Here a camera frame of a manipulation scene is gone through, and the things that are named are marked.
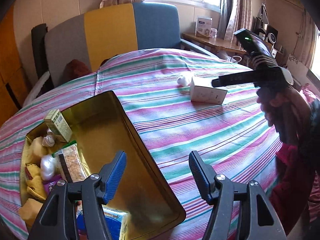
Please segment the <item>person right hand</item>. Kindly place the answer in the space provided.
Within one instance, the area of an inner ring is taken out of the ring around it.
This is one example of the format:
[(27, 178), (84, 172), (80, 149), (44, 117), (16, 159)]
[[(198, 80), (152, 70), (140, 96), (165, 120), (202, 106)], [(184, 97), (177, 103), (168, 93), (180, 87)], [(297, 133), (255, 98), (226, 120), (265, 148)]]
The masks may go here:
[(306, 99), (293, 87), (286, 87), (276, 94), (268, 88), (261, 88), (257, 95), (268, 125), (276, 128), (280, 140), (298, 145), (310, 127), (311, 108)]

